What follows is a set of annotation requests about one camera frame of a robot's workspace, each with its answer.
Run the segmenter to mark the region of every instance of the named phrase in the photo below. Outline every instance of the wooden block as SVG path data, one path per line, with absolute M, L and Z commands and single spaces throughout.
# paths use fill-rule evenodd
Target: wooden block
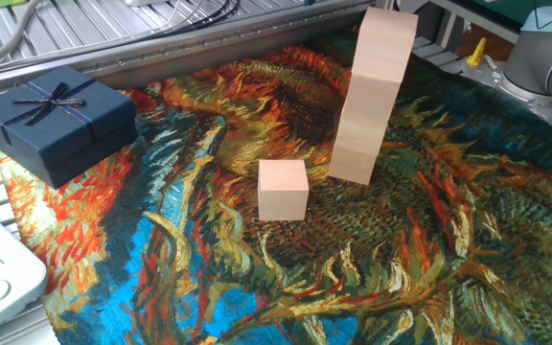
M 334 145 L 376 157 L 387 126 L 384 121 L 342 113 Z
M 377 157 L 373 155 L 334 147 L 329 174 L 332 177 L 368 185 L 376 160 Z
M 416 14 L 368 8 L 359 29 L 353 73 L 402 82 L 418 18 Z
M 342 113 L 388 122 L 400 84 L 352 75 Z
M 259 220 L 304 220 L 309 192 L 303 160 L 259 161 Z

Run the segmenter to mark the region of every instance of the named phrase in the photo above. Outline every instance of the ribbon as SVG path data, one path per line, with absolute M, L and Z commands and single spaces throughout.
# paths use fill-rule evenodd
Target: ribbon
M 32 118 L 25 124 L 25 126 L 33 126 L 37 124 L 38 122 L 42 121 L 48 114 L 50 114 L 55 108 L 59 108 L 66 113 L 70 114 L 71 116 L 78 119 L 78 121 L 82 122 L 86 125 L 88 128 L 89 133 L 91 134 L 91 140 L 96 141 L 96 135 L 95 131 L 93 130 L 93 122 L 91 119 L 74 109 L 72 106 L 85 106 L 86 101 L 84 100 L 67 100 L 69 97 L 74 96 L 75 94 L 81 92 L 83 89 L 90 86 L 95 80 L 89 80 L 81 85 L 67 91 L 68 85 L 64 82 L 60 83 L 57 87 L 55 87 L 55 90 L 53 92 L 48 93 L 35 84 L 28 82 L 24 84 L 28 88 L 30 88 L 32 91 L 34 91 L 39 96 L 43 97 L 41 100 L 21 100 L 21 101 L 14 101 L 16 104 L 42 104 L 41 106 L 29 110 L 26 113 L 20 114 L 16 116 L 13 119 L 7 120 L 5 123 L 1 125 L 1 130 L 4 133 L 4 138 L 6 139 L 6 142 L 8 145 L 12 145 L 10 142 L 10 136 L 8 135 L 8 132 L 6 131 L 6 128 L 14 125 L 16 123 L 19 123 L 25 119 Z

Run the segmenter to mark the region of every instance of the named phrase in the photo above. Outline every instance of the gift box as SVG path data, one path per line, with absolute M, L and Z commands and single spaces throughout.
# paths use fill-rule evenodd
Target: gift box
M 133 142 L 133 101 L 70 68 L 0 95 L 0 150 L 58 188 Z

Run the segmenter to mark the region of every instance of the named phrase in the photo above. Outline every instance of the box lid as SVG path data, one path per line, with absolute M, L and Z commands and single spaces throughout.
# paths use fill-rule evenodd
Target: box lid
M 32 80 L 28 83 L 31 85 L 23 84 L 0 95 L 0 137 L 4 136 L 2 124 L 43 105 L 15 101 L 44 100 L 43 92 L 53 93 L 62 82 L 68 85 L 67 90 L 72 90 L 88 81 L 91 79 L 84 74 L 65 66 Z M 32 159 L 40 159 L 46 168 L 63 162 L 135 118 L 133 100 L 98 81 L 65 99 L 85 101 L 83 106 L 71 106 L 85 119 L 80 119 L 65 107 L 56 106 L 33 126 L 26 126 L 31 120 L 28 118 L 6 127 L 10 144 L 18 146 Z M 5 152 L 5 145 L 0 150 Z

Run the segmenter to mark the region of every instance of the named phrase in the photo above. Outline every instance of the yellow part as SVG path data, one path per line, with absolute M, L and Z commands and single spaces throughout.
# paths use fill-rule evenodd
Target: yellow part
M 480 64 L 480 60 L 483 58 L 483 53 L 485 52 L 486 43 L 487 38 L 483 37 L 480 42 L 478 42 L 474 54 L 471 57 L 468 57 L 468 60 L 466 60 L 467 64 L 470 64 L 472 66 L 478 66 Z

